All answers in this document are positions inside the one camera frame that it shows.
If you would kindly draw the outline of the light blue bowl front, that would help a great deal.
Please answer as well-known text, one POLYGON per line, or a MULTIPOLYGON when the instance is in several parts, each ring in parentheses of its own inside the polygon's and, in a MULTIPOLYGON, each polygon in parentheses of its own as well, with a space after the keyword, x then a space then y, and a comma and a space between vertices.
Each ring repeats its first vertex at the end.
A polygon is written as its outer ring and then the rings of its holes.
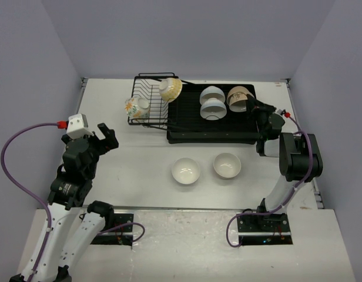
POLYGON ((190 185, 198 180, 201 169, 197 161, 184 157, 174 162, 171 173, 178 183, 190 185))

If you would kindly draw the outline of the beige bowl front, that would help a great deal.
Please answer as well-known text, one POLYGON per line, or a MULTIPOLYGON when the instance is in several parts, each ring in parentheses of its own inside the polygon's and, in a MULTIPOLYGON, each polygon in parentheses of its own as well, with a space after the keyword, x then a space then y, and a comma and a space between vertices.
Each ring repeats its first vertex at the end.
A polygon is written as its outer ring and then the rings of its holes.
POLYGON ((240 173, 242 164, 236 155, 231 153, 221 153, 215 157, 213 161, 213 168, 220 177, 231 179, 240 173))

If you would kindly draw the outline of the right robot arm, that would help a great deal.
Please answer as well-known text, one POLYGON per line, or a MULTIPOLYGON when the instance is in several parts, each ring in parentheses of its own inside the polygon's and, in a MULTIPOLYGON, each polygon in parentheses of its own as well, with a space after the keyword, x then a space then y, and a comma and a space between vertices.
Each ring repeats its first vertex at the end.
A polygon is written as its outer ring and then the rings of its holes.
POLYGON ((288 111, 277 110, 252 96, 248 96, 246 107, 259 129, 257 153, 264 156, 265 144, 279 141, 280 177, 254 212, 256 226, 268 231, 276 224, 274 214, 285 214, 296 193, 322 174, 323 161, 316 136, 302 130, 288 111))

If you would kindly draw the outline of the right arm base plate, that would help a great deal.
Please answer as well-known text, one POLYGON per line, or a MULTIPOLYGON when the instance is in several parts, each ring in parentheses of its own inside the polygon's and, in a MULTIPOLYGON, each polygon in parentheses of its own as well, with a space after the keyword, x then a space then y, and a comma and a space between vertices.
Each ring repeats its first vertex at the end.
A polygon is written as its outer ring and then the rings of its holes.
POLYGON ((242 246, 292 245, 287 214, 269 216, 244 215, 237 219, 242 246))

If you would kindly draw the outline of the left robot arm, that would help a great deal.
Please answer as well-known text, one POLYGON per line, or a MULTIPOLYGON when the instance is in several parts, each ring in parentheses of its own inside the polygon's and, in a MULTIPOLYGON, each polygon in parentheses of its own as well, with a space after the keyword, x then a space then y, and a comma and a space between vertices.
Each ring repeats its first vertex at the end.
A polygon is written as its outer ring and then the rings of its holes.
POLYGON ((100 156, 119 146, 114 130, 100 123, 98 129, 104 139, 93 132, 73 137, 76 122, 56 125, 67 129, 62 136, 66 145, 63 162, 57 169, 47 202, 43 204, 46 220, 33 255, 11 281, 71 281, 72 272, 87 246, 100 231, 110 230, 115 223, 112 205, 94 201, 88 206, 77 231, 72 237, 68 236, 92 188, 100 156))

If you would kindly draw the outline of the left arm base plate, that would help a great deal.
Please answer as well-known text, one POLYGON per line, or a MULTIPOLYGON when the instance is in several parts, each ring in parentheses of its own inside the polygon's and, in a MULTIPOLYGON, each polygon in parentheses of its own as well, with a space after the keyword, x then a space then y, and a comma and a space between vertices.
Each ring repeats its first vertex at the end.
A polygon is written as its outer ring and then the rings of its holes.
MULTIPOLYGON (((104 230, 112 229, 116 226, 120 226, 125 223, 133 222, 133 213, 115 213, 113 223, 104 230)), ((100 236, 96 236, 91 245, 101 246, 132 246, 133 244, 133 226, 124 226, 120 229, 104 233, 100 236)))

